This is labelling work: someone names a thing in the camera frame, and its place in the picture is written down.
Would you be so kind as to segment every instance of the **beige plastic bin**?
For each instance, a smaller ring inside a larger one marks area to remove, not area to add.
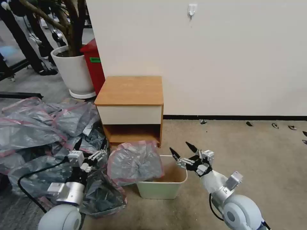
[[[165,175],[152,181],[138,182],[138,190],[145,199],[174,199],[180,186],[187,180],[186,169],[176,165],[171,155],[160,155]]]

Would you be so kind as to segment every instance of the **pile of plastic bags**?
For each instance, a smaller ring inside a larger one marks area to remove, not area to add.
[[[2,109],[0,114],[0,173],[7,175],[14,193],[25,196],[18,179],[29,172],[59,163],[82,139],[80,150],[95,153],[105,136],[97,125],[98,111],[92,103],[44,103],[31,97]],[[89,176],[82,212],[101,217],[126,206],[124,190],[103,173],[108,155],[99,170]],[[21,185],[33,197],[51,198],[52,182],[64,182],[71,175],[68,163],[24,178]]]
[[[93,154],[106,138],[92,103],[44,103],[27,98],[2,109],[0,114],[0,174],[7,175],[14,193],[24,196],[18,179],[55,165],[82,139],[80,150]],[[106,153],[87,179],[80,212],[94,218],[109,215],[127,204],[121,186],[163,176],[156,142],[123,143]],[[69,163],[24,178],[21,185],[33,197],[47,201],[52,182],[65,182]]]

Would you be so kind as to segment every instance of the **black baseboard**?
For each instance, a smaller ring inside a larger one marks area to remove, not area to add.
[[[225,116],[225,115],[163,115],[165,120],[293,120],[307,121],[307,116]]]

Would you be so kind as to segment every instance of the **black cable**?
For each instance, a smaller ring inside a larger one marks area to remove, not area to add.
[[[26,194],[27,197],[29,197],[38,207],[40,207],[40,209],[41,209],[44,213],[47,212],[46,209],[45,209],[45,208],[44,208],[44,207],[43,207],[33,196],[31,196],[31,195],[22,187],[22,185],[21,185],[20,182],[21,182],[21,180],[22,180],[23,178],[25,178],[25,177],[32,176],[33,174],[40,173],[40,172],[42,172],[42,171],[46,171],[47,169],[54,168],[54,167],[59,166],[59,165],[65,163],[65,162],[68,162],[68,161],[69,161],[68,158],[65,157],[60,163],[57,163],[57,164],[52,165],[52,166],[48,166],[48,167],[46,167],[46,168],[43,168],[43,169],[40,169],[40,170],[37,170],[37,171],[34,171],[34,172],[30,172],[30,173],[24,174],[24,175],[21,176],[21,177],[18,179],[18,181],[17,181],[18,187],[21,189],[21,191],[23,191],[23,193]]]
[[[268,224],[264,221],[262,222],[262,224],[268,229],[268,230],[271,230],[271,228],[268,226]]]
[[[211,193],[209,194],[209,205],[210,205],[210,209],[211,209],[211,211],[212,211],[212,213],[215,215],[215,217],[216,218],[218,218],[219,220],[221,220],[221,221],[224,221],[222,218],[220,218],[215,212],[214,212],[214,210],[213,210],[213,208],[212,208],[212,204],[211,204]]]

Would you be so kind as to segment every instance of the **white drawer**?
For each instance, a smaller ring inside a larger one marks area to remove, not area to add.
[[[97,106],[104,125],[160,124],[162,106]]]

